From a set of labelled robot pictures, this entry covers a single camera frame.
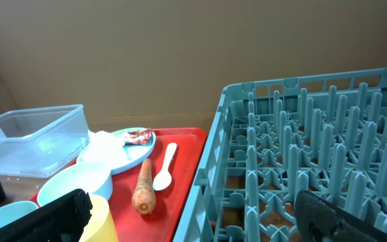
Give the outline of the mint green bowl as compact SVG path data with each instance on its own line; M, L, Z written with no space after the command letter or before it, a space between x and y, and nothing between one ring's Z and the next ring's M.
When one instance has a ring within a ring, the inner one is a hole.
M38 205L31 201L19 201L0 207L0 228L35 211Z

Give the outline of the light blue bowl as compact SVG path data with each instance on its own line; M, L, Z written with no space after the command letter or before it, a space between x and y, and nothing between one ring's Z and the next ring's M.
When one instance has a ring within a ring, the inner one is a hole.
M109 200L113 192L110 169L102 162L76 163L67 167L42 186L37 195L37 203L44 206L76 189Z

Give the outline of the red snack wrapper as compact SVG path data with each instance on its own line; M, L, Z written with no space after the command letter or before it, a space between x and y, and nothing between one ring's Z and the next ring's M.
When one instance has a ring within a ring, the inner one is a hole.
M153 136L150 128L143 130L125 131L116 135L125 145L147 145Z

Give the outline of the white napkin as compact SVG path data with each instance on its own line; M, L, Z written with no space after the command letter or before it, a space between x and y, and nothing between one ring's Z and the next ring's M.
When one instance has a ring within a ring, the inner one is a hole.
M122 138L110 132L88 132L89 144L81 151L79 159L84 162L103 162L112 169L131 162L131 158L124 150L125 142Z

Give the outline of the yellow plastic cup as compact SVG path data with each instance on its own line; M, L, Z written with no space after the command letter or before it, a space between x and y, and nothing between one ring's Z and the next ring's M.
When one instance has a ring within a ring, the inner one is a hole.
M118 242L118 234L108 201L96 194L92 194L90 199L93 206L91 218L79 242Z

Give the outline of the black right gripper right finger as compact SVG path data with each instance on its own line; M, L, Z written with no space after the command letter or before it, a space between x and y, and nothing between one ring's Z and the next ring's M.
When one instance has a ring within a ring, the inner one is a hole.
M387 242L384 231L308 190L298 192L294 216L303 241Z

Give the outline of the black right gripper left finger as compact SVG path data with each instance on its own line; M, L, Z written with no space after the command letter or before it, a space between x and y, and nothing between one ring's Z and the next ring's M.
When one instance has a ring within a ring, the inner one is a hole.
M91 218L89 194L76 189L0 228L0 242L80 241Z

